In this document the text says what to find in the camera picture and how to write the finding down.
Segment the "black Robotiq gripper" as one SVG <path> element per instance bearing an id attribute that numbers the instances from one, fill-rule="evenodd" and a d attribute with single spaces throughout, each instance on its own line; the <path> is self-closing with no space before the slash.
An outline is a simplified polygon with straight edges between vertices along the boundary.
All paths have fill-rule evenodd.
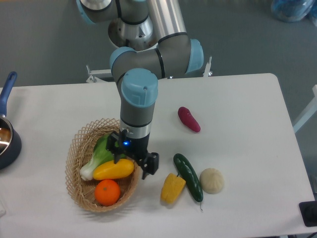
<path id="1" fill-rule="evenodd" d="M 125 155 L 135 160 L 142 168 L 142 180 L 148 175 L 154 175 L 159 168 L 159 154 L 156 152 L 148 153 L 148 141 L 150 135 L 143 138 L 131 138 L 125 132 L 112 132 L 106 143 L 108 150 L 114 159 L 114 163 L 119 162 Z"/>

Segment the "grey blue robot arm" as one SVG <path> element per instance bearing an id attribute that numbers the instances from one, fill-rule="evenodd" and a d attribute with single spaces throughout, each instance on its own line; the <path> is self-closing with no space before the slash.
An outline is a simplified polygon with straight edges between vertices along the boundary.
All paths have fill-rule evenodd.
<path id="1" fill-rule="evenodd" d="M 126 155 L 142 168 L 143 176 L 153 175 L 159 155 L 148 152 L 147 146 L 158 81 L 201 69 L 203 48 L 188 37 L 176 0 L 79 0 L 77 6 L 89 22 L 116 20 L 137 26 L 140 39 L 150 43 L 149 49 L 140 51 L 127 38 L 110 56 L 121 108 L 119 131 L 109 136 L 106 148 L 116 162 Z"/>

